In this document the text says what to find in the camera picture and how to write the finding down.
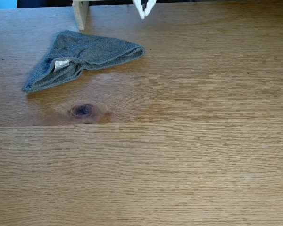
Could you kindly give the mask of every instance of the towel tag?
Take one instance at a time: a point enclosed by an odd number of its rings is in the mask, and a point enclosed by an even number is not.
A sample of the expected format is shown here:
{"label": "towel tag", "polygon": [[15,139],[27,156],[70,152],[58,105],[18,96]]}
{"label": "towel tag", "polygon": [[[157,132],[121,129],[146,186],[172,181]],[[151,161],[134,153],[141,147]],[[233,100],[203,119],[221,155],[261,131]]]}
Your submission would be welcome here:
{"label": "towel tag", "polygon": [[70,60],[56,60],[55,62],[55,70],[53,72],[56,72],[57,70],[60,70],[64,67],[69,66]]}

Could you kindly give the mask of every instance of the wooden stand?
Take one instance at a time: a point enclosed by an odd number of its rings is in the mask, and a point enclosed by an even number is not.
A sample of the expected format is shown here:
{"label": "wooden stand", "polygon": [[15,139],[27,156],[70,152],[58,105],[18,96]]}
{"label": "wooden stand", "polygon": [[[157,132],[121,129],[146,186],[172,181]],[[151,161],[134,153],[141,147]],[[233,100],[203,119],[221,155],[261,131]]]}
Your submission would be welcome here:
{"label": "wooden stand", "polygon": [[73,0],[72,7],[74,8],[75,19],[80,30],[85,29],[86,17],[89,1]]}

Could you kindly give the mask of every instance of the folded towel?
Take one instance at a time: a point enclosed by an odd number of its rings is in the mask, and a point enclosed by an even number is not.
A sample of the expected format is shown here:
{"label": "folded towel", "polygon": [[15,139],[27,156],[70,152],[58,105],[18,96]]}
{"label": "folded towel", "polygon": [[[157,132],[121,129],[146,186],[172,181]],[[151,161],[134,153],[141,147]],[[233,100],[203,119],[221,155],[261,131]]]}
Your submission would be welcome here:
{"label": "folded towel", "polygon": [[124,40],[62,31],[23,88],[33,93],[77,79],[82,70],[98,70],[143,57],[143,46]]}

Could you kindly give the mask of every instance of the wood knot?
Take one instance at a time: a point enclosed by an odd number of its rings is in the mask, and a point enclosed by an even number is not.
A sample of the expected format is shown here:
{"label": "wood knot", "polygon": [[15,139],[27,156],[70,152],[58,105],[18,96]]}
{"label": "wood knot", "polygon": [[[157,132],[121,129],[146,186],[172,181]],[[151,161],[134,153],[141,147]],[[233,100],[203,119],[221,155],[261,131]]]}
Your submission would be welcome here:
{"label": "wood knot", "polygon": [[77,105],[74,106],[71,110],[70,113],[72,116],[75,118],[83,118],[83,117],[89,117],[95,112],[95,107],[91,104],[83,104],[83,105]]}

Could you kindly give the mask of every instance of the wooden board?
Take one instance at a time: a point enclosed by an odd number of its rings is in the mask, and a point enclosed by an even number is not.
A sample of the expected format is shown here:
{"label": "wooden board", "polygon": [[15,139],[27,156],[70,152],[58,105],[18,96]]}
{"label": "wooden board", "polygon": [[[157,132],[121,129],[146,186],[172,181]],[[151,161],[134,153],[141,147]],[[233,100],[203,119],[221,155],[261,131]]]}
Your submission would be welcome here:
{"label": "wooden board", "polygon": [[283,226],[283,0],[91,7],[146,56],[26,95],[65,29],[0,10],[0,226]]}

